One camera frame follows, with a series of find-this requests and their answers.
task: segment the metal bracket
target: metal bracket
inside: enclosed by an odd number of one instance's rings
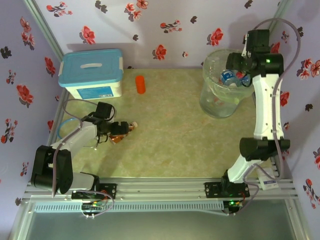
[[[111,195],[113,199],[116,198],[117,184],[115,183],[100,183],[98,185],[99,192],[107,193]],[[71,200],[82,200],[85,202],[93,202],[96,200],[103,200],[105,197],[102,194],[87,194],[81,191],[73,191],[71,194]]]
[[[204,191],[207,199],[241,198],[243,196],[242,193],[246,198],[250,197],[248,185],[245,183],[234,183],[232,191],[227,193],[222,190],[221,182],[205,182]]]

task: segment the aluminum frame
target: aluminum frame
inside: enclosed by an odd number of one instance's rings
[[[38,5],[34,0],[24,0],[26,6],[35,18],[38,26],[42,30],[45,38],[49,42],[52,50],[59,60],[63,58],[63,52],[53,36],[47,22],[45,21]],[[274,17],[281,17],[288,8],[292,0],[285,0],[281,2],[278,11]],[[275,22],[271,23],[269,28],[273,30]],[[55,135],[56,126],[58,126],[63,118],[62,103],[69,98],[69,93],[64,89],[60,98],[58,111],[55,116],[55,126],[49,136],[48,145],[54,143],[57,139]],[[275,159],[271,160],[274,175],[278,176]],[[205,182],[219,182],[217,178],[102,178],[101,183],[116,183],[117,196],[116,202],[152,202],[152,201],[221,201],[230,200],[230,198],[206,198]],[[257,178],[249,179],[249,182],[258,184],[259,192],[255,200],[274,200],[283,199],[287,206],[288,215],[291,220],[294,234],[298,240],[310,239],[309,228],[306,220],[302,214],[301,206],[299,204],[298,195],[296,193],[293,181],[290,179],[282,179],[278,182],[279,188],[263,191],[261,189],[259,180]],[[254,193],[255,188],[249,186],[251,194]],[[32,187],[31,184],[26,188],[25,194],[22,198],[19,211],[15,218],[15,222],[9,237],[10,240],[25,240],[30,227],[30,223],[34,214],[36,203],[39,202],[71,202],[71,192],[66,194],[57,194],[55,198],[51,198],[51,193],[42,189]]]

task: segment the container handle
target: container handle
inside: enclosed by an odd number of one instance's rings
[[[80,66],[80,68],[85,69],[85,68],[96,68],[96,67],[101,67],[102,63],[87,63],[83,64]]]

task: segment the orange cylinder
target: orange cylinder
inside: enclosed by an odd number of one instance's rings
[[[139,75],[135,77],[135,86],[138,94],[144,94],[146,92],[144,76]]]

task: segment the glass panel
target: glass panel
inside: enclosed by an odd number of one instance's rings
[[[237,216],[203,212],[34,213],[27,240],[295,240],[285,202],[256,200]]]

